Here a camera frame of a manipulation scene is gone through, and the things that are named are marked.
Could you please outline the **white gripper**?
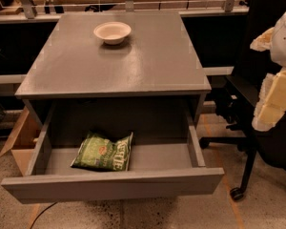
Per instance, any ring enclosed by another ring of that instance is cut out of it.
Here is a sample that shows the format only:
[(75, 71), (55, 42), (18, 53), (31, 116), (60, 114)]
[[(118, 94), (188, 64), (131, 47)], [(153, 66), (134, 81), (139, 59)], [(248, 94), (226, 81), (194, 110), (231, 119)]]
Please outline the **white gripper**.
[[(270, 50), (272, 61), (286, 67), (286, 11), (274, 28), (269, 28), (253, 40), (250, 49), (257, 52)], [(275, 127), (285, 112), (286, 68), (282, 68), (277, 74), (266, 74), (255, 105), (252, 126), (257, 131), (267, 132)]]

